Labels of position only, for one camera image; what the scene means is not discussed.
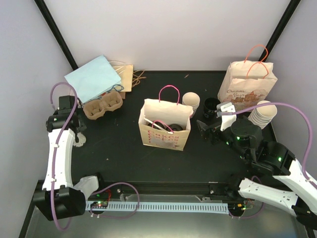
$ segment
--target white paper cup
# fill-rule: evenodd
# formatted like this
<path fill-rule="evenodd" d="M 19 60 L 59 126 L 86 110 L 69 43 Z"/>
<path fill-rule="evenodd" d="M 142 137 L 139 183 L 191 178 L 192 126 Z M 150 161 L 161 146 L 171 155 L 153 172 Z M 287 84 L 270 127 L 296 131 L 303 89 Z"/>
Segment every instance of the white paper cup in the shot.
<path fill-rule="evenodd" d="M 258 105 L 269 102 L 270 101 L 260 101 Z M 260 108 L 255 108 L 249 115 L 248 119 L 254 125 L 258 125 L 261 127 L 261 129 L 263 129 L 272 121 L 276 114 L 277 108 L 275 105 L 263 106 Z"/>
<path fill-rule="evenodd" d="M 189 92 L 184 94 L 182 104 L 193 107 L 194 112 L 190 115 L 190 118 L 194 116 L 197 108 L 199 107 L 199 103 L 200 97 L 196 93 Z"/>
<path fill-rule="evenodd" d="M 258 102 L 258 105 L 263 103 L 270 103 L 270 101 L 263 100 Z M 259 113 L 260 117 L 264 119 L 272 119 L 277 114 L 277 108 L 275 105 L 263 106 L 260 108 L 256 108 L 256 110 L 257 110 L 257 113 Z"/>

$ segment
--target white wall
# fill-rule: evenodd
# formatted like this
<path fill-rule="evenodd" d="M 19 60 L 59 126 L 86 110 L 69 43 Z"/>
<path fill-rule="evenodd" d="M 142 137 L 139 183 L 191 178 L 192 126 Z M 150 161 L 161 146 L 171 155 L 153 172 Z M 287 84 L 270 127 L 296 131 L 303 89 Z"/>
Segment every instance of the white wall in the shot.
<path fill-rule="evenodd" d="M 266 45 L 290 0 L 45 2 L 79 66 L 104 54 L 136 69 L 226 70 Z"/>
<path fill-rule="evenodd" d="M 274 63 L 278 82 L 269 94 L 271 101 L 299 107 L 309 117 L 315 134 L 307 164 L 317 178 L 317 1 L 301 1 L 268 61 Z M 301 161 L 307 145 L 307 126 L 292 109 L 278 107 L 273 127 L 279 142 L 285 144 Z"/>
<path fill-rule="evenodd" d="M 72 70 L 33 0 L 1 1 L 0 32 L 0 237 L 14 238 L 46 172 L 50 89 Z"/>

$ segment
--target black table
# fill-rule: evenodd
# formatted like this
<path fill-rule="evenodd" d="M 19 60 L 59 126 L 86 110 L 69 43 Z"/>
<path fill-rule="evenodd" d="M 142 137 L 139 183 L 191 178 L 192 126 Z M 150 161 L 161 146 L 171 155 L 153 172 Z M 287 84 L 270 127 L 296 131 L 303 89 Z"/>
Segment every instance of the black table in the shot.
<path fill-rule="evenodd" d="M 100 172 L 106 181 L 129 182 L 178 182 L 209 183 L 227 182 L 231 174 L 250 177 L 244 162 L 225 143 L 212 146 L 199 133 L 196 120 L 203 118 L 203 102 L 217 97 L 225 72 L 145 72 L 147 79 L 141 81 L 126 94 L 123 106 L 106 112 L 102 118 L 89 120 L 83 132 L 87 142 L 83 147 L 73 148 L 72 179 Z M 144 99 L 157 99 L 160 89 L 172 84 L 181 92 L 195 92 L 201 103 L 191 119 L 192 129 L 184 151 L 173 151 L 142 144 L 138 119 Z M 176 102 L 177 92 L 166 88 L 162 100 Z M 274 140 L 270 126 L 264 137 Z M 265 179 L 267 185 L 277 185 L 273 178 Z"/>

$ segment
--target cup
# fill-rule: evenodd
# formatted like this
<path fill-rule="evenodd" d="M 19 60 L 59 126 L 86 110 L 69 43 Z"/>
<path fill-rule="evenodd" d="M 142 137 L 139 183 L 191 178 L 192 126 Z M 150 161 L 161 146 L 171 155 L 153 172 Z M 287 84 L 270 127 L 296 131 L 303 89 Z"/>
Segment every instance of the cup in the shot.
<path fill-rule="evenodd" d="M 204 117 L 208 120 L 216 116 L 217 105 L 220 101 L 217 98 L 207 98 L 204 102 Z"/>
<path fill-rule="evenodd" d="M 258 102 L 258 105 L 269 102 L 270 101 L 260 101 Z M 261 129 L 263 129 L 272 121 L 276 114 L 277 108 L 275 105 L 263 106 L 255 108 L 249 115 L 248 119 L 254 125 L 258 125 Z"/>
<path fill-rule="evenodd" d="M 193 114 L 190 115 L 190 118 L 192 118 L 199 106 L 200 97 L 196 93 L 185 93 L 183 96 L 183 105 L 191 106 L 193 108 Z"/>
<path fill-rule="evenodd" d="M 270 103 L 270 101 L 260 101 L 258 102 L 258 105 L 263 103 Z M 260 117 L 264 119 L 271 119 L 276 116 L 277 114 L 277 108 L 275 105 L 269 105 L 269 106 L 263 106 L 260 108 L 256 108 L 257 113 L 260 115 Z"/>

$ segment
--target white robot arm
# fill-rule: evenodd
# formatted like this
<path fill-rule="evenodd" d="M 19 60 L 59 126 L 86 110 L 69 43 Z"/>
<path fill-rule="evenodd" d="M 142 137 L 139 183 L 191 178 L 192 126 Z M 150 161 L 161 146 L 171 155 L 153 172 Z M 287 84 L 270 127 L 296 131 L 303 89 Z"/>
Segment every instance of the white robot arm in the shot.
<path fill-rule="evenodd" d="M 284 145 L 263 140 L 262 130 L 247 118 L 236 119 L 236 115 L 222 113 L 235 112 L 230 102 L 217 106 L 221 122 L 205 125 L 198 121 L 198 126 L 205 138 L 211 136 L 212 142 L 224 141 L 238 153 L 256 175 L 270 175 L 281 181 L 292 191 L 283 191 L 268 187 L 247 178 L 235 181 L 232 191 L 241 197 L 278 207 L 308 227 L 317 230 L 317 189 L 310 183 L 317 181 L 311 176 L 307 180 L 300 162 Z"/>
<path fill-rule="evenodd" d="M 42 191 L 34 193 L 33 201 L 50 221 L 53 220 L 50 206 L 50 194 L 52 192 L 55 197 L 54 205 L 56 216 L 58 219 L 62 219 L 82 215 L 85 212 L 86 200 L 99 187 L 97 176 L 81 178 L 80 181 L 73 186 L 71 179 L 71 152 L 74 140 L 77 139 L 79 127 L 79 119 L 76 113 L 72 116 L 72 119 L 62 132 L 58 145 L 55 144 L 73 105 L 73 96 L 60 97 L 59 108 L 49 117 L 46 125 L 50 140 L 48 170 Z M 51 191 L 53 152 L 56 147 L 54 191 Z"/>

